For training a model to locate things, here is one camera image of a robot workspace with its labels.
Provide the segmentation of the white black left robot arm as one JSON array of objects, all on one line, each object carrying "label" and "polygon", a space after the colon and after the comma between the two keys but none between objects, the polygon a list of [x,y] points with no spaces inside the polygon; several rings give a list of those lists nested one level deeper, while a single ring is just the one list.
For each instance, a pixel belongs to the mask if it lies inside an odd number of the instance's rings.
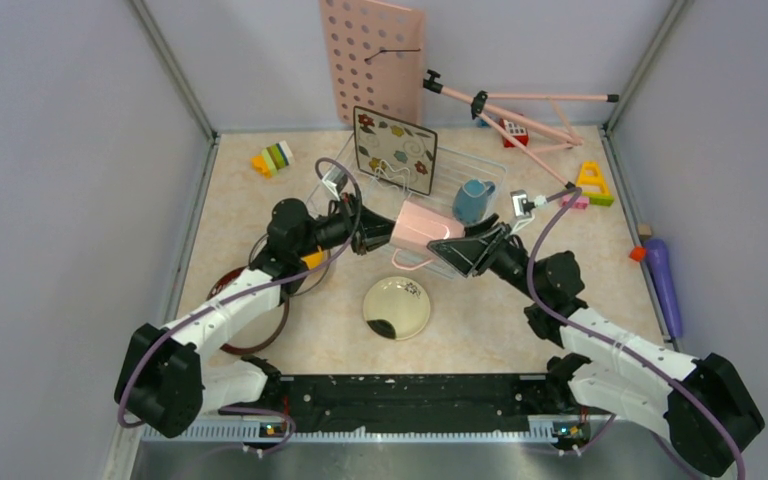
[{"label": "white black left robot arm", "polygon": [[351,194],[334,211],[313,217],[306,204],[284,199],[272,209],[266,245],[226,288],[193,312],[161,327],[144,324],[131,336],[114,392],[124,428],[143,424],[172,438],[200,415],[246,403],[257,413],[279,404],[280,386],[265,369],[239,359],[212,367],[222,345],[258,317],[277,309],[311,274],[305,257],[346,250],[358,255],[389,242],[395,222]]}]

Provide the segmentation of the pink mug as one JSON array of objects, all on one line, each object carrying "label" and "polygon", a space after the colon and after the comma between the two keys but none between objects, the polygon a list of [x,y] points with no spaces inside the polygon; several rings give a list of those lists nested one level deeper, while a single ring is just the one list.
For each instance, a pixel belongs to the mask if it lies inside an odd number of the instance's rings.
[{"label": "pink mug", "polygon": [[[436,258],[428,248],[430,242],[462,238],[464,234],[465,226],[458,220],[405,200],[390,235],[389,244],[395,248],[391,263],[405,271],[423,268]],[[423,254],[425,259],[411,265],[403,264],[398,261],[401,252]]]}]

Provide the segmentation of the square floral plate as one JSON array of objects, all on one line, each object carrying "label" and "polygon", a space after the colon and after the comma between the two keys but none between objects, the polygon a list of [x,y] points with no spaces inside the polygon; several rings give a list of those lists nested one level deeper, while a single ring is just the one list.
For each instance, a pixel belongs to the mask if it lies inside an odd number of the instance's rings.
[{"label": "square floral plate", "polygon": [[353,109],[357,168],[419,195],[430,196],[434,184],[438,134],[369,108]]}]

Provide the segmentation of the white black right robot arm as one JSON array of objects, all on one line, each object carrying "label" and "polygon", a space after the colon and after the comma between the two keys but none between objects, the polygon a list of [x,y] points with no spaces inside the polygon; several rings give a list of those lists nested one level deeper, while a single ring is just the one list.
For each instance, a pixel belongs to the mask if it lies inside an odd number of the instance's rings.
[{"label": "white black right robot arm", "polygon": [[745,449],[765,420],[735,366],[710,353],[693,357],[628,331],[589,306],[575,255],[537,259],[509,225],[484,222],[477,235],[435,240],[429,250],[466,277],[491,272],[533,304],[533,332],[566,350],[547,365],[546,397],[560,412],[579,405],[633,422],[696,471],[746,476]]}]

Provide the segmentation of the blue mug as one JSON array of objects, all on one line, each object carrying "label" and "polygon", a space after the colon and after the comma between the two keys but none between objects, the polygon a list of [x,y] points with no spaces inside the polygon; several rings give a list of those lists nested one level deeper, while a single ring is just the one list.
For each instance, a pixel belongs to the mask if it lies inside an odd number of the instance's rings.
[{"label": "blue mug", "polygon": [[455,195],[452,214],[465,226],[479,223],[488,208],[488,203],[496,190],[492,181],[471,179],[465,182]]}]

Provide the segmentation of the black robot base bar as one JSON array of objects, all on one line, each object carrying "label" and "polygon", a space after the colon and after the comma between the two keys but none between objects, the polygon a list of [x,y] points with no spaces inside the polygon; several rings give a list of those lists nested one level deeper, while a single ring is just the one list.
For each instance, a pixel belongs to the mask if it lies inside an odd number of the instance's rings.
[{"label": "black robot base bar", "polygon": [[469,406],[525,415],[600,414],[552,386],[544,374],[354,374],[283,375],[267,381],[246,407],[299,415],[304,408],[332,406]]}]

